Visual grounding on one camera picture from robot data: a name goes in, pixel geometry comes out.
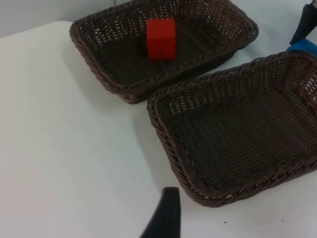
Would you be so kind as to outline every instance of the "woven texture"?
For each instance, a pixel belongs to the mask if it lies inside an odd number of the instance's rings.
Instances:
[[[186,193],[209,207],[317,168],[317,61],[280,53],[160,89],[152,125]]]
[[[146,20],[175,18],[176,60],[147,58]],[[70,36],[97,79],[129,103],[231,58],[259,33],[229,0],[133,0],[74,22]]]

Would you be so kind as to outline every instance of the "white tabletop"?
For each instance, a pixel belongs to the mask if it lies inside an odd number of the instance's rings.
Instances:
[[[261,32],[220,68],[286,49],[304,0],[235,2]],[[129,105],[100,85],[70,24],[0,39],[2,238],[136,238],[161,189],[180,187],[146,103]],[[182,238],[315,238],[316,183],[311,173],[217,209],[181,188]]]

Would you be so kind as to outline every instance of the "basket rim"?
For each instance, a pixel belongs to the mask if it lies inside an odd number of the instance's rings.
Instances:
[[[119,94],[119,95],[125,95],[127,93],[133,93],[135,91],[139,91],[142,89],[146,89],[149,84],[158,84],[160,82],[164,82],[167,79],[171,79],[176,77],[178,74],[181,74],[185,71],[188,71],[190,69],[195,68],[198,65],[207,63],[217,57],[220,57],[222,55],[235,52],[251,42],[253,42],[257,36],[259,35],[259,27],[258,25],[250,19],[244,11],[242,11],[240,8],[238,8],[235,4],[233,4],[230,0],[222,0],[224,1],[231,9],[232,11],[235,11],[237,14],[239,14],[249,25],[251,28],[250,34],[248,38],[239,38],[238,41],[236,41],[236,44],[234,47],[229,47],[227,45],[224,45],[223,47],[219,47],[216,49],[216,51],[210,50],[209,52],[200,55],[194,59],[189,59],[181,63],[177,66],[172,66],[167,68],[166,70],[161,71],[160,73],[154,74],[152,76],[149,76],[143,80],[132,82],[128,84],[121,84],[118,83],[113,77],[111,71],[105,67],[103,67],[98,59],[95,57],[95,54],[90,50],[90,47],[86,44],[86,42],[80,37],[79,28],[80,26],[89,21],[96,19],[103,16],[110,16],[112,14],[120,14],[122,11],[126,10],[127,8],[135,8],[138,4],[147,2],[148,0],[132,0],[129,2],[126,2],[124,4],[114,6],[107,8],[105,10],[99,11],[94,14],[90,14],[86,17],[83,17],[79,20],[76,20],[70,27],[70,37],[72,41],[75,43],[76,47],[79,49],[79,51],[83,54],[85,54],[84,58],[86,60],[86,63],[89,65],[89,67],[92,69],[94,73],[99,74],[101,77],[99,78],[101,82],[105,81],[112,85],[112,92]]]
[[[265,58],[255,59],[249,63],[245,63],[241,66],[233,67],[230,69],[222,70],[213,74],[204,75],[196,79],[187,80],[185,82],[177,83],[162,89],[157,90],[148,99],[148,113],[151,119],[151,123],[157,131],[157,134],[161,141],[164,141],[166,145],[163,147],[167,153],[167,157],[170,161],[172,170],[174,171],[176,177],[181,183],[182,187],[186,193],[198,203],[208,206],[208,207],[219,207],[223,206],[248,196],[249,190],[252,189],[253,194],[266,190],[267,188],[274,187],[285,181],[294,179],[302,175],[303,171],[315,170],[317,168],[317,155],[311,157],[300,157],[295,165],[285,165],[264,173],[261,179],[255,180],[249,184],[245,184],[241,188],[233,189],[232,191],[219,192],[212,188],[208,188],[203,184],[203,181],[199,178],[195,169],[192,168],[190,162],[186,159],[180,159],[178,155],[178,149],[175,146],[171,133],[168,130],[166,124],[159,116],[159,103],[164,100],[165,97],[183,92],[189,88],[196,88],[202,84],[210,84],[213,79],[219,77],[235,77],[240,73],[252,70],[254,68],[263,67],[263,62],[265,64],[272,63],[274,61],[282,60],[285,58],[292,57],[304,57],[314,63],[317,67],[317,59],[306,52],[280,52],[278,54],[270,55]],[[294,176],[289,176],[288,173],[292,172]]]

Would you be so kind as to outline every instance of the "red block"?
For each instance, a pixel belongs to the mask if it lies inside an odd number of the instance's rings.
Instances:
[[[176,58],[175,20],[147,20],[148,57],[151,60],[173,60]]]

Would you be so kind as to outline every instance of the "blue object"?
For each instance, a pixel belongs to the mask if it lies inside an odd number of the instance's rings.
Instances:
[[[306,51],[317,57],[317,45],[307,39],[298,41],[297,43],[290,46],[287,51]]]

